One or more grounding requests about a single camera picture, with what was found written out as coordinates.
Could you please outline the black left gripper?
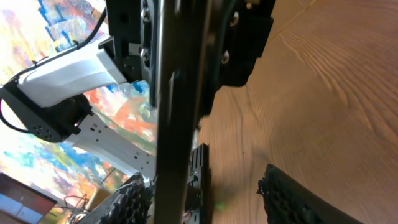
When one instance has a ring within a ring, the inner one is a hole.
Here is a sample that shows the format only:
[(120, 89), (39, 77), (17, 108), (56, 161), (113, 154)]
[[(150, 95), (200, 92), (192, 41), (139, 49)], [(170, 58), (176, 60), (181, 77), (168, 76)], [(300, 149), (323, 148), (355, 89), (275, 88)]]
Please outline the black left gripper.
[(222, 86), (241, 87), (262, 56), (274, 1), (107, 1), (105, 50), (126, 82), (144, 80), (162, 97), (210, 114)]

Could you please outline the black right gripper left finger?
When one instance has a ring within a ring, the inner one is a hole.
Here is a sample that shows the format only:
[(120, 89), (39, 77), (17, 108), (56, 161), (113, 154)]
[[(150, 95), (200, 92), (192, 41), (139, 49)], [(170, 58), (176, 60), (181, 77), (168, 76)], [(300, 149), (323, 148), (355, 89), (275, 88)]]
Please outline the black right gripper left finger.
[(146, 224), (152, 197), (153, 187), (137, 172), (78, 224)]

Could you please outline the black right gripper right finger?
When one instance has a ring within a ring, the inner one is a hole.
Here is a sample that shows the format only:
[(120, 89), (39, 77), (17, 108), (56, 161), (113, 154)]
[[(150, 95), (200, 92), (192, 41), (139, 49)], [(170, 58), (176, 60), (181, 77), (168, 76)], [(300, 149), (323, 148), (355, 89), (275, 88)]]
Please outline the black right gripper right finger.
[(359, 224), (273, 164), (258, 182), (269, 224)]

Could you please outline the gold Galaxy smartphone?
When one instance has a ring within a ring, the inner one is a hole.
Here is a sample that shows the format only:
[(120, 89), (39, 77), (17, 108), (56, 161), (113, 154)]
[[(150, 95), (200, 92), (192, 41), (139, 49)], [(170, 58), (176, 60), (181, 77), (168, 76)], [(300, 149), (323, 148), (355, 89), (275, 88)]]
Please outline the gold Galaxy smartphone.
[(182, 221), (212, 4), (212, 1), (159, 4), (155, 224)]

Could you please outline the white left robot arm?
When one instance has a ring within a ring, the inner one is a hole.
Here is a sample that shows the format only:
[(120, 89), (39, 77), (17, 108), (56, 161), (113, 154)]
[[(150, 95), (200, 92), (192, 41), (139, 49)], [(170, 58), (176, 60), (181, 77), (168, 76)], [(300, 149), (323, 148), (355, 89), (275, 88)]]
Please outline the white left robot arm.
[[(14, 75), (1, 87), (27, 134), (97, 149), (124, 172), (186, 179), (193, 133), (222, 86), (246, 84), (273, 25), (274, 1), (107, 1), (92, 36)], [(85, 96), (145, 81), (158, 111), (157, 154), (113, 131)]]

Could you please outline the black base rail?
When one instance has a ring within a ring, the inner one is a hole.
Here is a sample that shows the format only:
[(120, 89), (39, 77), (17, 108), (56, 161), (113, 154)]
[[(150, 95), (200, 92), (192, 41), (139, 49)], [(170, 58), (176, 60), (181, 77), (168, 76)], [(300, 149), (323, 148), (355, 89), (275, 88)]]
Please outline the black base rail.
[(201, 144), (191, 152), (188, 168), (188, 187), (182, 223), (207, 224), (210, 186), (208, 145)]

